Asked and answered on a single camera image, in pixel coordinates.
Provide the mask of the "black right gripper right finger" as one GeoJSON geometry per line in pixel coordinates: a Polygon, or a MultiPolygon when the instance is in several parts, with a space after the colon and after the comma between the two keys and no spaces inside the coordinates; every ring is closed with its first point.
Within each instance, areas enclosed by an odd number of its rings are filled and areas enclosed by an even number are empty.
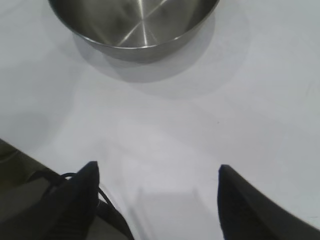
{"type": "Polygon", "coordinates": [[[318,240],[320,231],[252,186],[231,166],[218,170],[217,209],[226,240],[318,240]]]}

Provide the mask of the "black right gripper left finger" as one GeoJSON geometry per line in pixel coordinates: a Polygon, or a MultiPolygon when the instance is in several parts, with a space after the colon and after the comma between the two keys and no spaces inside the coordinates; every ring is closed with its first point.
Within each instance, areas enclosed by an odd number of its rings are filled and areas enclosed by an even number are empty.
{"type": "Polygon", "coordinates": [[[40,200],[23,212],[32,240],[84,240],[99,203],[100,174],[90,161],[78,172],[39,170],[31,180],[46,180],[40,200]]]}

